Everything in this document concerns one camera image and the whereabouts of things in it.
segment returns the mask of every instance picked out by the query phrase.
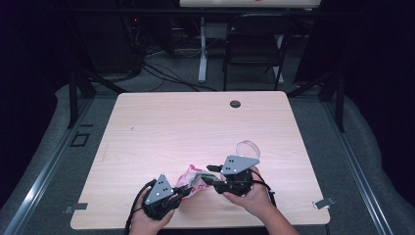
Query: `table top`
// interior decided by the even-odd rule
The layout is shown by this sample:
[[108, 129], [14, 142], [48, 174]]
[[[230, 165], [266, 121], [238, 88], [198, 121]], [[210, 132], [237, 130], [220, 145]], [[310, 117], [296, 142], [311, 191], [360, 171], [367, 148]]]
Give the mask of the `table top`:
[[180, 0], [193, 8], [318, 8], [321, 0]]
[[[232, 108], [237, 100], [241, 107]], [[292, 224], [326, 224], [327, 209], [287, 96], [279, 91], [125, 93], [118, 96], [75, 211], [74, 229], [123, 228], [138, 191], [189, 165], [222, 165], [236, 145], [259, 148], [257, 167]], [[209, 187], [183, 202], [166, 228], [262, 226]]]

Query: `table leg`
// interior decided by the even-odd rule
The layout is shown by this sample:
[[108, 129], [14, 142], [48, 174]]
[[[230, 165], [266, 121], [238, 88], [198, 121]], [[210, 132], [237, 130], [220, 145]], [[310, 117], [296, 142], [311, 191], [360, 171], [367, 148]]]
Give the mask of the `table leg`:
[[[281, 43], [283, 42], [283, 35], [276, 35], [276, 40], [277, 40], [277, 46], [278, 48], [281, 47]], [[273, 67], [272, 71], [274, 71], [274, 77], [275, 79], [278, 79], [277, 74], [278, 74], [278, 69], [280, 69], [279, 67]], [[283, 74], [281, 73], [280, 75], [280, 79], [278, 80], [278, 84], [284, 84], [284, 78], [283, 78]]]
[[199, 65], [199, 82], [207, 80], [207, 42], [205, 33], [205, 18], [201, 18], [201, 63]]

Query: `black curtain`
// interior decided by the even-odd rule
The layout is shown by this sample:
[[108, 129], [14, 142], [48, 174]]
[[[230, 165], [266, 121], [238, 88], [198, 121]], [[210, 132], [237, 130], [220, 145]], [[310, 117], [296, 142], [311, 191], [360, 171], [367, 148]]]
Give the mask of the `black curtain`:
[[[413, 6], [406, 1], [323, 0], [323, 13], [364, 10], [368, 21], [346, 17], [315, 22], [296, 81], [309, 81], [335, 70], [345, 48], [356, 50], [343, 74], [346, 95], [374, 131], [383, 169], [395, 189], [415, 206]], [[357, 48], [347, 47], [351, 35], [361, 37]]]

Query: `hand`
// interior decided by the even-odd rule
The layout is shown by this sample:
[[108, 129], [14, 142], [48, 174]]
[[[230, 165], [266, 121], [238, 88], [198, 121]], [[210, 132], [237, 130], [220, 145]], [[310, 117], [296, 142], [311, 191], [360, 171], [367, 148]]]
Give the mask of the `hand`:
[[[251, 170], [259, 174], [259, 170], [255, 166], [252, 166]], [[262, 181], [255, 173], [253, 173], [253, 180]], [[260, 220], [264, 220], [267, 216], [278, 211], [272, 205], [266, 187], [261, 184], [254, 183], [253, 189], [245, 197], [239, 197], [228, 192], [224, 192], [223, 196], [231, 203], [243, 207], [247, 212]]]
[[[137, 200], [135, 210], [139, 209], [143, 205], [144, 196], [146, 195], [146, 189]], [[137, 211], [131, 219], [131, 235], [156, 235], [162, 228], [164, 228], [174, 215], [174, 210], [169, 211], [161, 220], [154, 220], [149, 218], [143, 210]]]

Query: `cable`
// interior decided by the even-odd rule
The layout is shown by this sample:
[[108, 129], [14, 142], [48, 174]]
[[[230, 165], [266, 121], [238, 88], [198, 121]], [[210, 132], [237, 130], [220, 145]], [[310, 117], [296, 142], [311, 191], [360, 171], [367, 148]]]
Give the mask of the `cable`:
[[[169, 74], [166, 74], [163, 71], [155, 68], [154, 66], [161, 67], [161, 68], [163, 68], [163, 69], [171, 72], [174, 76], [169, 75]], [[159, 74], [162, 74], [163, 76], [169, 77], [172, 80], [171, 79], [167, 79], [167, 78], [159, 77], [158, 75], [155, 75], [153, 72], [149, 71], [146, 67], [149, 68], [149, 69], [151, 69], [151, 70], [153, 70], [153, 71], [155, 71], [155, 72], [158, 72]], [[188, 81], [184, 80], [182, 77], [180, 77], [178, 74], [174, 73], [171, 69], [169, 69], [167, 67], [164, 67], [162, 65], [158, 65], [158, 64], [154, 64], [154, 63], [153, 64], [146, 63], [145, 64], [145, 67], [143, 67], [143, 70], [149, 72], [150, 74], [152, 74], [152, 75], [154, 75], [154, 76], [156, 76], [156, 77], [158, 77], [160, 79], [165, 79], [166, 81], [169, 81], [169, 82], [174, 82], [174, 83], [179, 83], [179, 84], [187, 85], [187, 86], [189, 86], [190, 88], [192, 88], [195, 91], [200, 91], [197, 88], [204, 88], [204, 89], [207, 89], [207, 90], [216, 91], [215, 89], [210, 88], [208, 86], [204, 86], [204, 85], [199, 85], [199, 84], [194, 84], [194, 83], [188, 82]]]
[[156, 184], [156, 182], [157, 182], [157, 180], [156, 179], [153, 179], [152, 181], [150, 181], [146, 185], [144, 185], [144, 187], [140, 190], [140, 192], [138, 192], [137, 196], [134, 199], [134, 203], [132, 204], [131, 211], [130, 211], [130, 215], [128, 216], [128, 219], [125, 222], [124, 235], [128, 235], [129, 234], [132, 216], [136, 212], [138, 212], [141, 209], [143, 209], [143, 207], [144, 207], [143, 206], [143, 207], [141, 207], [141, 208], [139, 208], [137, 210], [135, 209], [135, 205], [137, 204], [138, 199], [143, 194], [144, 190], [146, 190], [148, 187], [153, 187]]

